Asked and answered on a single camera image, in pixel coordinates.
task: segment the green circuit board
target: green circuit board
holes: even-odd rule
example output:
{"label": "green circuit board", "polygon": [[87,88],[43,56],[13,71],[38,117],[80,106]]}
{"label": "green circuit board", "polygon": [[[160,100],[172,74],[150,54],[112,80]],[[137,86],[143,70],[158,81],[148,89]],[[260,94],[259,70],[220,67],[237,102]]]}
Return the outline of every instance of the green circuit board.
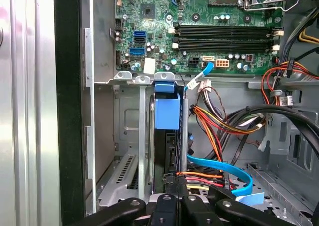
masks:
{"label": "green circuit board", "polygon": [[[216,0],[181,0],[175,4],[172,0],[116,0],[115,18],[122,28],[120,41],[116,41],[116,69],[142,72],[144,59],[152,58],[156,61],[156,71],[169,69],[177,73],[196,73],[202,71],[204,67],[202,56],[213,56],[215,60],[228,59],[229,67],[215,67],[212,73],[263,74],[272,66],[271,60],[277,55],[276,51],[241,52],[239,59],[235,57],[230,59],[229,54],[235,56],[237,53],[229,51],[187,51],[187,55],[183,56],[182,51],[173,49],[175,34],[169,33],[169,30],[173,28],[174,22],[193,26],[280,27],[281,17],[282,12],[279,9],[269,12],[247,12],[239,8],[237,4],[216,5]],[[133,33],[137,30],[146,32],[145,43],[134,42]],[[154,48],[148,52],[146,44]],[[129,49],[133,47],[145,48],[145,54],[128,54]],[[242,55],[249,55],[250,61],[246,62]],[[195,66],[189,64],[189,59],[194,57],[200,60],[199,64]],[[248,65],[248,70],[243,71],[237,68],[238,63],[242,63],[242,66]]]}

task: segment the ram slot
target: ram slot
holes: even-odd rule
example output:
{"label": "ram slot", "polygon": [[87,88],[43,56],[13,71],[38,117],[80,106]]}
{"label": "ram slot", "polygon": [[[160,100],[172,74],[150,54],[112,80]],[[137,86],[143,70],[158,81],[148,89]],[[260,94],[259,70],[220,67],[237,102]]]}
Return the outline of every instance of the ram slot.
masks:
{"label": "ram slot", "polygon": [[267,27],[179,25],[175,28],[183,38],[267,39],[272,34],[272,30]]}
{"label": "ram slot", "polygon": [[212,52],[265,52],[271,49],[271,43],[265,41],[238,40],[198,40],[179,39],[180,51],[212,51]]}

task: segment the power connector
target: power connector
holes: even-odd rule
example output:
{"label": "power connector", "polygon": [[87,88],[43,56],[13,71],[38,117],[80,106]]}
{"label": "power connector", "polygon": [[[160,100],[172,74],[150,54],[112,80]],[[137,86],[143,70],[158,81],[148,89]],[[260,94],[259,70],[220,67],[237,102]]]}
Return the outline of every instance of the power connector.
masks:
{"label": "power connector", "polygon": [[211,92],[211,88],[207,88],[207,87],[211,87],[211,80],[209,80],[208,78],[204,79],[200,82],[198,92],[200,93],[203,89],[204,89],[204,91]]}

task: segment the motherboard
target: motherboard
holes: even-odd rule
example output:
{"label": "motherboard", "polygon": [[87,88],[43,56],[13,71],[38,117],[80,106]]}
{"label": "motherboard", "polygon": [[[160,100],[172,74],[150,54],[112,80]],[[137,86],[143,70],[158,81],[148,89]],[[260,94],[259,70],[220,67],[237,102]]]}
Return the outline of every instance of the motherboard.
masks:
{"label": "motherboard", "polygon": [[263,74],[283,35],[280,9],[247,11],[244,0],[116,0],[117,70]]}

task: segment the blue sata port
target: blue sata port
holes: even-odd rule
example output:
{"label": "blue sata port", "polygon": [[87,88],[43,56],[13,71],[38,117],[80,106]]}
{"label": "blue sata port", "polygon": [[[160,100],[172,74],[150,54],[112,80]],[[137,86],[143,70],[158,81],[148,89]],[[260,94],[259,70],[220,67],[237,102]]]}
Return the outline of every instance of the blue sata port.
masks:
{"label": "blue sata port", "polygon": [[145,31],[134,31],[133,37],[143,37],[146,38],[146,32]]}
{"label": "blue sata port", "polygon": [[145,54],[144,48],[130,48],[129,53],[131,55],[143,55]]}

